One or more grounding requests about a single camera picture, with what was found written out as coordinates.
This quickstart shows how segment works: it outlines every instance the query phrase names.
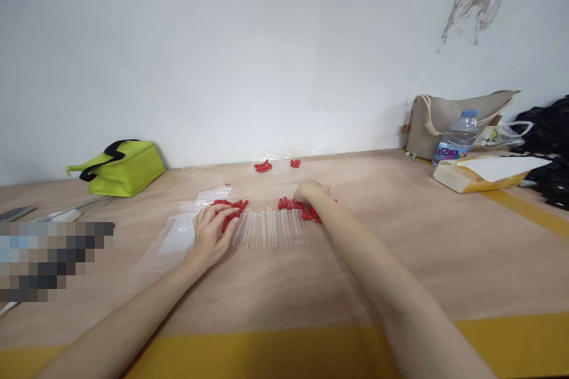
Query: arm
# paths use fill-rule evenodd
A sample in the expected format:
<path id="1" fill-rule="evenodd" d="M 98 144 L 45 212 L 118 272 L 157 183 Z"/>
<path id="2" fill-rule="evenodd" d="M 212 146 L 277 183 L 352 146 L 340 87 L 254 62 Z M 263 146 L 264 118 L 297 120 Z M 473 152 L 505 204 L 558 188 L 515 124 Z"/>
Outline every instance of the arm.
<path id="1" fill-rule="evenodd" d="M 182 263 L 65 348 L 36 378 L 117 378 L 180 298 L 223 257 L 238 218 L 222 235 L 223 220 L 237 210 L 224 204 L 203 209 L 194 218 L 194 246 Z"/>
<path id="2" fill-rule="evenodd" d="M 437 301 L 369 228 L 304 181 L 295 199 L 318 212 L 334 246 L 378 313 L 399 370 L 407 379 L 490 379 L 494 373 L 445 315 Z"/>

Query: beige tote bag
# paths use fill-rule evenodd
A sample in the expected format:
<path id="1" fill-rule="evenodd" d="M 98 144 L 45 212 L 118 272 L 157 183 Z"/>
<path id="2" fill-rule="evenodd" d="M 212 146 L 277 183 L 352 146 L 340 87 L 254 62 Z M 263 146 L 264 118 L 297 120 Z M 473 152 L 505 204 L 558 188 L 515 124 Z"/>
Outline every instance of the beige tote bag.
<path id="1" fill-rule="evenodd" d="M 409 131 L 406 150 L 425 160 L 432 160 L 442 134 L 461 116 L 463 110 L 478 110 L 478 134 L 488 123 L 513 102 L 520 91 L 497 91 L 492 94 L 459 101 L 419 95 L 403 133 Z"/>

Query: white wall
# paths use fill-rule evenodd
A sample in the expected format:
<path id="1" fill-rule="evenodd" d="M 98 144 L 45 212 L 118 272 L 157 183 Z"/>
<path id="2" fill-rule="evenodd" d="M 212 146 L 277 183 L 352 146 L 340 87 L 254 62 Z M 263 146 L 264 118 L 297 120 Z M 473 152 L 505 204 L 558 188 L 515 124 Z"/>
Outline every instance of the white wall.
<path id="1" fill-rule="evenodd" d="M 476 46 L 442 44 L 453 2 L 0 0 L 0 185 L 117 139 L 170 167 L 392 148 L 418 93 L 567 93 L 566 0 L 503 0 Z"/>

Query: brown paper surface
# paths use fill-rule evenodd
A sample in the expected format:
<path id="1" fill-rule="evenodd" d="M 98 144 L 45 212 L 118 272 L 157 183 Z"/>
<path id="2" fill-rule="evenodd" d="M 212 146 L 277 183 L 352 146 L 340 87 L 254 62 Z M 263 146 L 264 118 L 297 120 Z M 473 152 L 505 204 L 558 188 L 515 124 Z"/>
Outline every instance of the brown paper surface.
<path id="1" fill-rule="evenodd" d="M 569 310 L 566 240 L 481 194 L 455 193 L 400 150 L 304 159 L 287 175 L 245 176 L 247 168 L 166 171 L 135 198 L 87 208 L 79 221 L 116 224 L 112 247 L 97 260 L 105 262 L 107 291 L 98 302 L 20 304 L 0 320 L 0 348 L 69 343 L 155 281 L 161 274 L 131 271 L 168 216 L 201 190 L 229 183 L 234 199 L 262 210 L 276 206 L 282 185 L 307 177 L 331 184 L 333 197 L 390 245 L 451 319 Z M 21 219 L 31 220 L 96 197 L 79 180 L 49 182 L 0 188 L 0 208 L 34 204 L 38 210 Z M 307 232 L 307 247 L 232 249 L 182 299 L 161 333 L 375 323 L 323 227 L 310 222 Z M 81 288 L 87 279 L 69 282 Z M 72 300 L 76 291 L 62 292 Z"/>

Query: black strap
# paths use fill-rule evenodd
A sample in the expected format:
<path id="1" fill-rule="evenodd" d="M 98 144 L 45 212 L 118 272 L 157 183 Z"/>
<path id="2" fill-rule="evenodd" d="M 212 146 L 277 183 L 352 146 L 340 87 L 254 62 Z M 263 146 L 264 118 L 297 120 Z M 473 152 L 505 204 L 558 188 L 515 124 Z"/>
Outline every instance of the black strap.
<path id="1" fill-rule="evenodd" d="M 84 171 L 81 172 L 79 179 L 82 179 L 85 182 L 91 182 L 93 179 L 95 179 L 97 177 L 96 174 L 89 174 L 92 170 L 96 169 L 99 166 L 103 166 L 104 164 L 111 163 L 111 162 L 114 162 L 116 160 L 120 160 L 120 159 L 124 158 L 124 153 L 117 151 L 117 149 L 119 148 L 119 145 L 121 145 L 123 142 L 138 141 L 138 140 L 139 139 L 123 139 L 120 141 L 113 142 L 111 145 L 109 145 L 108 147 L 105 148 L 105 151 L 103 151 L 106 155 L 110 155 L 112 158 L 108 161 L 105 161 L 104 163 L 99 163 L 99 164 L 87 167 Z"/>

